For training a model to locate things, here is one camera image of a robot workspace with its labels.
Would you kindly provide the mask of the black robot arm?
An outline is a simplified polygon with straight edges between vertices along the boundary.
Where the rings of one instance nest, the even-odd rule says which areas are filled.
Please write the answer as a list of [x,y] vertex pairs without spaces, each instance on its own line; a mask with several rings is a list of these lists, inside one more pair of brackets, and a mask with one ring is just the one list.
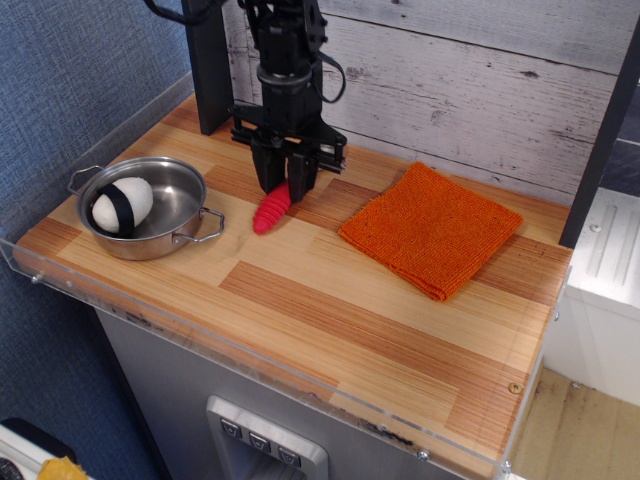
[[232,138],[251,148],[261,189],[269,194],[281,183],[298,203],[314,188],[321,169],[344,168],[346,137],[322,119],[323,66],[343,68],[321,51],[327,42],[316,1],[241,1],[254,46],[262,104],[235,104]]

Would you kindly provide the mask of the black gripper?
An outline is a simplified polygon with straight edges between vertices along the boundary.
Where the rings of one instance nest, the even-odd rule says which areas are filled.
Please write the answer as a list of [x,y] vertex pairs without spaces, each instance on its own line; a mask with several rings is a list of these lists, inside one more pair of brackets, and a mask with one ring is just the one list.
[[[287,179],[293,203],[314,188],[319,167],[335,173],[344,170],[347,139],[322,119],[322,85],[308,81],[295,88],[263,86],[263,104],[236,103],[231,108],[232,139],[248,144],[259,185],[269,194],[285,181],[286,157],[280,148],[311,147],[311,154],[287,157]],[[260,133],[267,143],[252,139]]]

